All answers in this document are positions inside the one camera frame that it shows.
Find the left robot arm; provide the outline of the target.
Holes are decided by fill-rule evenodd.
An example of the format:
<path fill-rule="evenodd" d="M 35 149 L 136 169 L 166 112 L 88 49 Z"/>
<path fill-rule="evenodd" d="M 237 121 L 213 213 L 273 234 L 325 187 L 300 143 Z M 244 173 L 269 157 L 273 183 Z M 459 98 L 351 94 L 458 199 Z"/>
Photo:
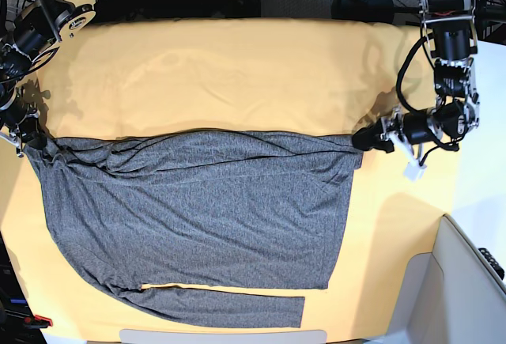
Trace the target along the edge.
<path fill-rule="evenodd" d="M 474 56 L 478 38 L 474 25 L 477 0 L 418 0 L 421 36 L 402 64 L 395 83 L 400 103 L 352 137 L 362 151 L 391 153 L 396 146 L 411 151 L 433 143 L 456 152 L 460 142 L 479 124 L 479 95 L 474 83 Z M 402 92 L 406 71 L 418 50 L 423 49 L 432 68 L 436 104 L 417 109 Z"/>

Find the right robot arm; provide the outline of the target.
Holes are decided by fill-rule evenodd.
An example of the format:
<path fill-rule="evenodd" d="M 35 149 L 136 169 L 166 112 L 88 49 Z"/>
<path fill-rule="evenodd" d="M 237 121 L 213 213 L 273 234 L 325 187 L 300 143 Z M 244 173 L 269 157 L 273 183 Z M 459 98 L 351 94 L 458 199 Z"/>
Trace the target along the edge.
<path fill-rule="evenodd" d="M 21 81 L 40 70 L 62 43 L 74 37 L 95 16 L 97 0 L 35 0 L 5 27 L 7 1 L 1 0 L 1 138 L 18 157 L 23 147 L 42 149 L 47 143 L 36 103 L 24 98 Z"/>

